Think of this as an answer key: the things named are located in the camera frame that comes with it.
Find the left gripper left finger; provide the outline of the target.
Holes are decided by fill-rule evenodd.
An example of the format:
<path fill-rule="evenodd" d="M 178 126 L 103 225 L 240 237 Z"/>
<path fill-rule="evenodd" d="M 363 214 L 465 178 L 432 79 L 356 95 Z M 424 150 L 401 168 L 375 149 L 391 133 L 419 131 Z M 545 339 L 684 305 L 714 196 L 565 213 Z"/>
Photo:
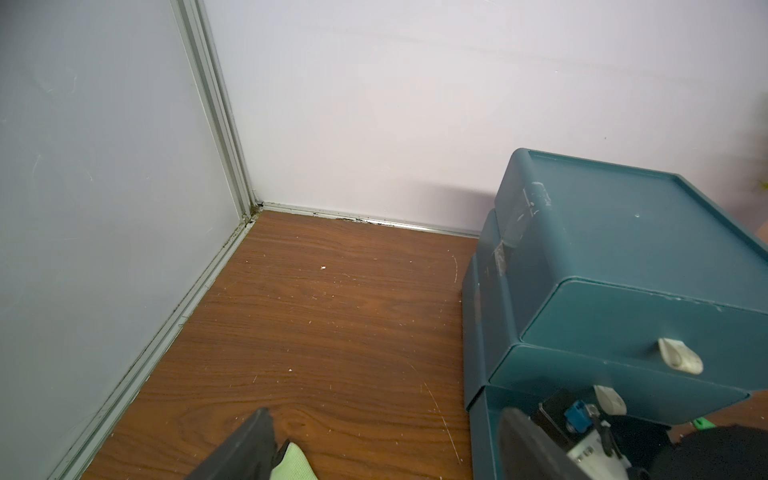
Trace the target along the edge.
<path fill-rule="evenodd" d="M 187 480 L 269 479 L 278 450 L 273 419 L 260 408 L 205 458 Z"/>

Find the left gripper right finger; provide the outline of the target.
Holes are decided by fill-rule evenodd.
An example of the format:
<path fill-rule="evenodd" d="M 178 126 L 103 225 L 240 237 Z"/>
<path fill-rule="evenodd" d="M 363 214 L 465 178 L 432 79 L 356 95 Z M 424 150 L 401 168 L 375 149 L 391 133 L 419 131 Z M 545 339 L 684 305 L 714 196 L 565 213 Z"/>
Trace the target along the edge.
<path fill-rule="evenodd" d="M 505 408 L 499 424 L 505 479 L 567 480 L 589 477 L 522 411 Z"/>

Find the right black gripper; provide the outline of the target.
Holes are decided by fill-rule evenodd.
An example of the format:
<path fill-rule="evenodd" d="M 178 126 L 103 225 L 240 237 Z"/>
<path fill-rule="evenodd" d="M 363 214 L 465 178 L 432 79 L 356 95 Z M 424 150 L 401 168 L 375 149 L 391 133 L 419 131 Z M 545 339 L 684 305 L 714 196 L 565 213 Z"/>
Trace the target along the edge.
<path fill-rule="evenodd" d="M 631 479 L 765 479 L 767 432 L 742 425 L 698 430 L 674 443 L 667 425 L 625 416 L 608 422 Z"/>

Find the teal bottom drawer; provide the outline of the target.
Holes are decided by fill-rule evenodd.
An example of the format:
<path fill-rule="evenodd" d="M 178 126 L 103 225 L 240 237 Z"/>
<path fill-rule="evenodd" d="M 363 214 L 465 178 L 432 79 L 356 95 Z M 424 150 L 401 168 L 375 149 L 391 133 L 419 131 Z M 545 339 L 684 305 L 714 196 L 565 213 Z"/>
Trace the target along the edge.
<path fill-rule="evenodd" d="M 485 386 L 468 409 L 471 435 L 472 473 L 475 480 L 504 479 L 499 425 L 505 408 L 530 415 L 540 403 L 535 395 Z"/>

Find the teal three-drawer cabinet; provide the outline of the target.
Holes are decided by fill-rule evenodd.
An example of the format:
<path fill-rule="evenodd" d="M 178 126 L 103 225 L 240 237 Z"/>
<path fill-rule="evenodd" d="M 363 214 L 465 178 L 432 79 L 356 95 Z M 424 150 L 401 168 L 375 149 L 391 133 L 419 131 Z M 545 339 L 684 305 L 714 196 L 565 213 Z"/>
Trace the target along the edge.
<path fill-rule="evenodd" d="M 466 406 L 513 347 L 537 346 L 520 340 L 518 313 L 568 280 L 767 315 L 765 243 L 683 177 L 520 148 L 463 281 Z M 683 343 L 658 346 L 671 374 L 700 380 Z"/>

